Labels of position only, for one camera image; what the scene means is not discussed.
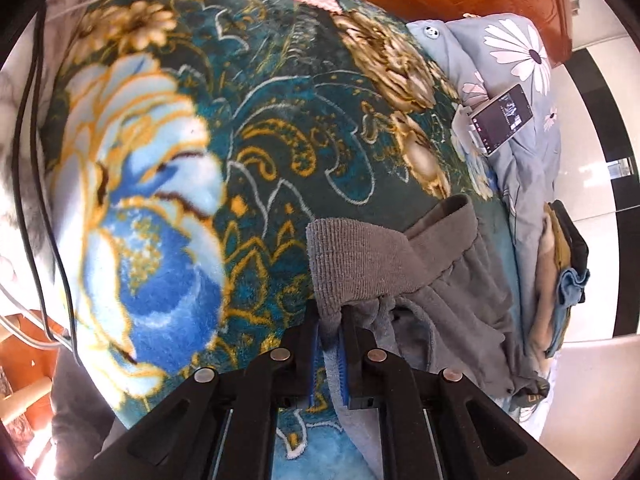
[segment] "floral blanket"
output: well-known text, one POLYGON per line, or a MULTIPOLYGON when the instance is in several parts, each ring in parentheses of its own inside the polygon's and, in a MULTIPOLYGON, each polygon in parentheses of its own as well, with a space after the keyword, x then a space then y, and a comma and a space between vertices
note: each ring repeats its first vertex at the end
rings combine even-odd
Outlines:
MULTIPOLYGON (((338 2, 104 0, 80 23, 42 136, 81 357, 126 426, 302 320, 314 218, 405 230, 466 192, 515 277, 494 176, 451 138, 456 91, 402 22, 338 2)), ((371 478, 318 359, 274 478, 371 478)))

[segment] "bed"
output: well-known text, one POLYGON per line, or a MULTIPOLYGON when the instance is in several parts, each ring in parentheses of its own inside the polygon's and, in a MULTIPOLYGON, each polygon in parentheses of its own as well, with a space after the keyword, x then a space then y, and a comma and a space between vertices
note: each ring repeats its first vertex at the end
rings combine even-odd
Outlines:
MULTIPOLYGON (((338 2, 341 18, 292 0, 104 0, 82 18, 42 142, 82 357, 126 426, 195 369, 245 367, 300 322, 314 218, 404 231, 470 195, 524 345, 510 212, 495 172, 452 138, 459 89, 403 21, 338 2), (402 79, 385 81, 376 64, 395 59, 402 79), (427 140, 429 178, 406 136, 427 140)), ((280 478, 363 471, 318 370, 315 407, 282 413, 280 478)))

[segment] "smartphone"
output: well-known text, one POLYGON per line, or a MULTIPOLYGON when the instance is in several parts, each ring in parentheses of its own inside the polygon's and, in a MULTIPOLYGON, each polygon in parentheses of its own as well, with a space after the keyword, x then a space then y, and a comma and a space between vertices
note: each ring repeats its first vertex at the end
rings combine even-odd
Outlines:
POLYGON ((472 140, 481 153, 491 155, 532 118, 533 112, 522 86, 514 85, 469 116, 474 126, 472 140))

